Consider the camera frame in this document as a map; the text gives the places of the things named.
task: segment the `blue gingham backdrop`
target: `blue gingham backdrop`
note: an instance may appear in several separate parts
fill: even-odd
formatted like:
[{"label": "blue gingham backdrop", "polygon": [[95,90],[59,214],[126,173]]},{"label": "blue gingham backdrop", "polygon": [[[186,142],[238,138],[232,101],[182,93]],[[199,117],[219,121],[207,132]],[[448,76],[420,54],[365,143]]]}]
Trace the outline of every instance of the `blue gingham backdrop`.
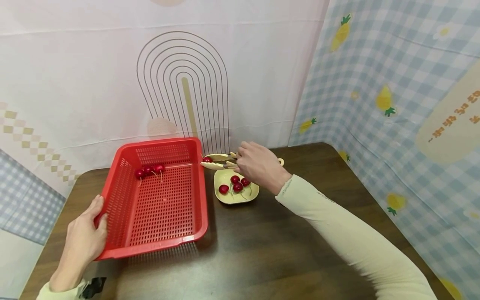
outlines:
[{"label": "blue gingham backdrop", "polygon": [[[350,33],[330,52],[348,14]],[[462,299],[480,297],[480,149],[442,167],[420,153],[415,137],[479,54],[477,1],[331,0],[289,142],[345,151],[385,212],[389,193],[403,195],[405,209],[389,215]],[[384,84],[397,109],[392,118],[375,105]]]},{"label": "blue gingham backdrop", "polygon": [[45,245],[64,204],[65,197],[0,150],[0,229]]}]

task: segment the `beige sleeve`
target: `beige sleeve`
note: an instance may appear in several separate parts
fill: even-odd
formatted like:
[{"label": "beige sleeve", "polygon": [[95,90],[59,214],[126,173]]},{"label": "beige sleeve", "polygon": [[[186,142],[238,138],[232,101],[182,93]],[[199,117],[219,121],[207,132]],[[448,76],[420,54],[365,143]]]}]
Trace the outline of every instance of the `beige sleeve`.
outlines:
[{"label": "beige sleeve", "polygon": [[87,282],[82,279],[79,285],[77,285],[76,288],[73,288],[71,290],[61,292],[61,293],[54,293],[50,291],[50,283],[47,282],[42,289],[40,290],[40,293],[38,294],[36,300],[77,300],[81,299],[80,294],[83,292],[85,289]]},{"label": "beige sleeve", "polygon": [[293,175],[276,199],[306,219],[349,265],[374,285],[380,300],[437,299],[423,273],[375,229]]}]

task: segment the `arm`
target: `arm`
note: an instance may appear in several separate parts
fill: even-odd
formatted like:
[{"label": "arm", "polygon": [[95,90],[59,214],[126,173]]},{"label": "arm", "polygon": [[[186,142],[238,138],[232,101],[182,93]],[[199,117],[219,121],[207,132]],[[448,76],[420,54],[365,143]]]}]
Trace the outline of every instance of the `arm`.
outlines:
[{"label": "arm", "polygon": [[304,179],[289,174],[267,148],[243,142],[239,168],[306,219],[349,265],[374,285],[380,300],[434,300],[427,279],[399,249],[368,224],[337,205]]},{"label": "arm", "polygon": [[47,282],[37,300],[74,300],[87,286],[82,279],[88,264],[97,258],[105,247],[107,215],[103,215],[95,228],[94,218],[101,212],[103,197],[98,195],[78,218],[68,225],[67,239],[59,266]]},{"label": "arm", "polygon": [[380,300],[437,299],[423,273],[368,224],[293,175],[276,199],[306,219],[349,265],[374,285]]}]

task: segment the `beige tongs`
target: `beige tongs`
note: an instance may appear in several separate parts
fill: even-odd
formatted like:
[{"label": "beige tongs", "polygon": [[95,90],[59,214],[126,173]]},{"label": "beige tongs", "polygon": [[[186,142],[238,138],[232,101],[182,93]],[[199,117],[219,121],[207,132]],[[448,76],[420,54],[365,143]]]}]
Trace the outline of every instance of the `beige tongs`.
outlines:
[{"label": "beige tongs", "polygon": [[[207,162],[201,162],[200,164],[204,166],[207,169],[211,170],[225,170],[225,169],[235,169],[238,168],[238,165],[233,161],[237,161],[237,155],[233,152],[230,152],[230,154],[210,154],[210,155],[205,155],[205,157],[209,157],[210,159],[213,160],[211,163]],[[279,158],[278,162],[280,163],[281,166],[285,163],[283,159]]]}]

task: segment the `small plate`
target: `small plate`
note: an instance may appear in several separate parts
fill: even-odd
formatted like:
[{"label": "small plate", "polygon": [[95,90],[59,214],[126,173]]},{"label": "small plate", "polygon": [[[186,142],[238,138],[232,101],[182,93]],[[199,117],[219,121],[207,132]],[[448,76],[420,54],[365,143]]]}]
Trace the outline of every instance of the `small plate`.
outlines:
[{"label": "small plate", "polygon": [[[235,194],[232,191],[232,186],[230,182],[230,178],[233,175],[237,175],[240,177],[240,180],[243,178],[242,175],[239,173],[235,173],[233,170],[218,170],[215,172],[215,175],[213,176],[213,182],[215,186],[215,196],[223,203],[225,204],[237,204],[237,203],[243,203],[243,202],[249,202],[255,199],[258,196],[258,192],[260,190],[260,187],[256,185],[255,183],[250,183],[250,185],[246,188],[243,188],[243,191],[239,192],[238,194]],[[219,191],[218,188],[220,185],[225,184],[229,186],[229,191],[226,195],[222,195]]]}]

